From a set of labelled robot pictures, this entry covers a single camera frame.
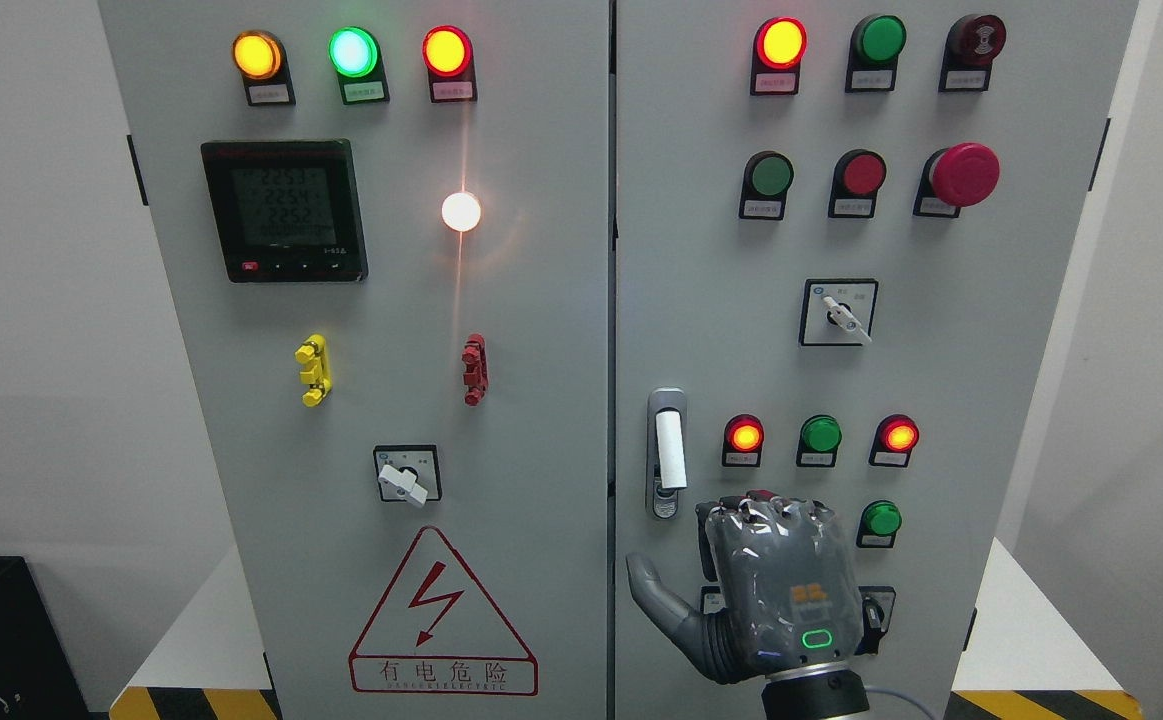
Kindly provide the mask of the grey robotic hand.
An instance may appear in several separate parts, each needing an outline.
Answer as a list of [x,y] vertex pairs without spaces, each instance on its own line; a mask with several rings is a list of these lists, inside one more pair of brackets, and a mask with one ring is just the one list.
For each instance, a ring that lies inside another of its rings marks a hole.
[[633,601],[705,678],[832,673],[863,639],[861,596],[843,525],[823,502],[750,491],[695,506],[706,579],[725,609],[704,614],[626,557]]

